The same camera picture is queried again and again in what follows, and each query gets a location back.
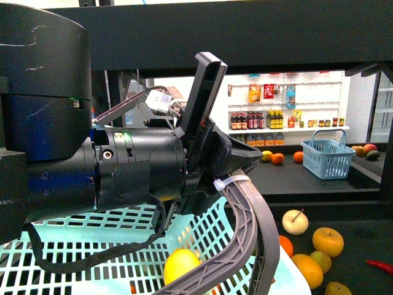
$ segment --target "yellow apple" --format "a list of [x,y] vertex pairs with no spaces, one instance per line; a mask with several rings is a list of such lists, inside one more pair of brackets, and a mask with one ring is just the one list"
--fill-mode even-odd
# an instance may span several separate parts
[[313,245],[315,250],[325,252],[331,258],[334,258],[342,252],[344,238],[334,229],[321,227],[313,235]]
[[301,235],[308,228],[308,218],[302,211],[289,210],[282,217],[282,226],[291,235]]

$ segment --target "green apple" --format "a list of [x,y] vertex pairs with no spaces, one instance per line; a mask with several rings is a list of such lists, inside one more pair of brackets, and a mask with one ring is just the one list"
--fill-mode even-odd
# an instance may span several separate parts
[[325,252],[314,251],[310,254],[310,257],[319,264],[324,274],[332,267],[332,259]]

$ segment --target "orange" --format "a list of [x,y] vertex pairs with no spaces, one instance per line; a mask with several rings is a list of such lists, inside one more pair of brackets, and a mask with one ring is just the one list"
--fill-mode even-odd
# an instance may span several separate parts
[[280,154],[280,153],[273,154],[273,155],[271,156],[271,161],[272,161],[272,163],[275,164],[275,165],[280,165],[280,164],[282,164],[283,161],[284,161],[284,155],[283,155],[283,154]]
[[324,280],[324,273],[322,272],[319,264],[313,258],[305,254],[296,254],[291,259],[306,279],[311,290],[322,284],[322,281]]
[[294,154],[294,161],[296,163],[303,163],[303,157],[304,157],[304,153],[303,152],[296,152]]
[[294,246],[292,242],[285,236],[279,235],[280,245],[284,249],[284,251],[288,254],[289,257],[294,255]]

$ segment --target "black cable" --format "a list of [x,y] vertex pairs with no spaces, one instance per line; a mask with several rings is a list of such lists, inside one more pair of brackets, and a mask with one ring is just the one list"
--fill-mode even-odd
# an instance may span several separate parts
[[52,273],[81,272],[83,270],[87,270],[94,266],[97,266],[98,264],[101,264],[110,259],[117,258],[119,256],[123,256],[144,249],[148,247],[151,243],[156,241],[156,239],[158,239],[162,235],[166,223],[165,207],[163,202],[161,202],[161,200],[159,200],[152,194],[150,195],[150,199],[153,205],[156,205],[157,208],[160,210],[161,218],[162,218],[162,223],[155,234],[152,234],[143,243],[129,243],[125,245],[115,246],[108,250],[104,250],[102,252],[92,254],[91,256],[85,259],[81,259],[73,262],[53,263],[43,259],[42,242],[39,234],[37,233],[37,230],[34,228],[34,226],[31,223],[25,224],[23,230],[27,230],[31,241],[34,257],[36,258],[36,262],[38,266],[42,268],[44,271],[52,272]]

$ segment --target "apple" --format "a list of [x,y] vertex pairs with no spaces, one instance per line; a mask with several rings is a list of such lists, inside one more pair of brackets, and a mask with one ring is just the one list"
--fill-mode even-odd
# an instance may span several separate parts
[[338,231],[329,227],[321,227],[314,232],[313,245],[315,250],[325,252],[334,258],[343,251],[344,239]]
[[366,154],[368,154],[369,151],[377,151],[378,149],[374,144],[368,143],[364,146]]
[[289,210],[282,217],[282,226],[291,235],[301,235],[308,228],[308,218],[303,210]]
[[325,252],[314,251],[309,256],[319,264],[324,274],[332,267],[332,259]]

